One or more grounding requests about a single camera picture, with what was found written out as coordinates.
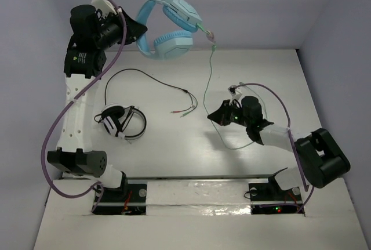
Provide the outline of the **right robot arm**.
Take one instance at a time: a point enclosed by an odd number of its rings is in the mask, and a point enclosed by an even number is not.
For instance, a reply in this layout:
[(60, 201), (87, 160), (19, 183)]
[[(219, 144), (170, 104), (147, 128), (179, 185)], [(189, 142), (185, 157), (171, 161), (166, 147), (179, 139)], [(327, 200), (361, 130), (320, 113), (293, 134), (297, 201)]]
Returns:
[(350, 162), (331, 134), (323, 128), (307, 135), (292, 131), (292, 122), (272, 122), (267, 107), (256, 93), (257, 84), (240, 82), (228, 88), (229, 98), (221, 99), (217, 92), (203, 97), (202, 115), (176, 121), (162, 115), (163, 107), (172, 106), (177, 98), (146, 85), (139, 77), (128, 76), (121, 82), (127, 87), (126, 95), (140, 103), (148, 117), (148, 135), (136, 145), (134, 155), (145, 160), (160, 161), (167, 172), (224, 173), (230, 164), (241, 164), (249, 172), (256, 160), (254, 151), (268, 146), (270, 154), (261, 164), (267, 165), (280, 150), (292, 153), (296, 166), (283, 168), (268, 184), (268, 194), (276, 200), (287, 195), (289, 188), (325, 187), (350, 170)]

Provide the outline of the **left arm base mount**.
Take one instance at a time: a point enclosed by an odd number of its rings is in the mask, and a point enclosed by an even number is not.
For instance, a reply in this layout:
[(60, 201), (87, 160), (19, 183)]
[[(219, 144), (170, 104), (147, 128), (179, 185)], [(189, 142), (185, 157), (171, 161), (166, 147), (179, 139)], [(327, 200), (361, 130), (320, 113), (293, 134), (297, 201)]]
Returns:
[(128, 180), (123, 173), (118, 188), (104, 188), (99, 202), (96, 194), (93, 202), (95, 215), (146, 215), (147, 183)]

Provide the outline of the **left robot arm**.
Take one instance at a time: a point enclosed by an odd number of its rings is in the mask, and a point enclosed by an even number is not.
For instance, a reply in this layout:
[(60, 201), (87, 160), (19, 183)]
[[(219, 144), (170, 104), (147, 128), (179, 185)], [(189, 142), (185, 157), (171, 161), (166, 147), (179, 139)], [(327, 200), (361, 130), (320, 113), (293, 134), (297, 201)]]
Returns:
[(72, 8), (70, 25), (72, 36), (64, 61), (66, 106), (43, 142), (43, 174), (55, 189), (46, 169), (51, 164), (64, 173), (88, 177), (94, 180), (93, 188), (108, 189), (114, 199), (123, 200), (129, 193), (125, 174), (108, 163), (105, 151), (93, 148), (93, 105), (99, 81), (113, 66), (106, 64), (106, 49), (131, 44), (147, 27), (120, 7), (103, 10), (91, 4)]

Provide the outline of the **light blue headphones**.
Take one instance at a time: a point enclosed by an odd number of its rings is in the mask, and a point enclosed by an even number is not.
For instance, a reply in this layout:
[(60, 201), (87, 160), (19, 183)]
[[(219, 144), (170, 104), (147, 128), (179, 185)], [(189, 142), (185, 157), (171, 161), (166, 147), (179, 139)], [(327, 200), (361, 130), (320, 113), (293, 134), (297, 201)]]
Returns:
[(166, 60), (178, 58), (192, 48), (192, 35), (202, 18), (185, 0), (147, 0), (136, 21), (148, 28), (136, 41), (140, 53), (149, 59)]

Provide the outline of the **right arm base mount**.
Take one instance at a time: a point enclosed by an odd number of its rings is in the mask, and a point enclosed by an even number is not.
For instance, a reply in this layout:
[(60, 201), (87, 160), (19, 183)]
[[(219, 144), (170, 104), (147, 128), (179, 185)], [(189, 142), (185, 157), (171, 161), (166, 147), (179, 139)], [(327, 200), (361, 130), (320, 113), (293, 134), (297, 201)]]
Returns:
[(275, 179), (278, 173), (269, 175), (267, 182), (249, 183), (243, 197), (250, 201), (252, 215), (304, 213), (300, 191), (295, 195), (292, 189), (281, 189)]

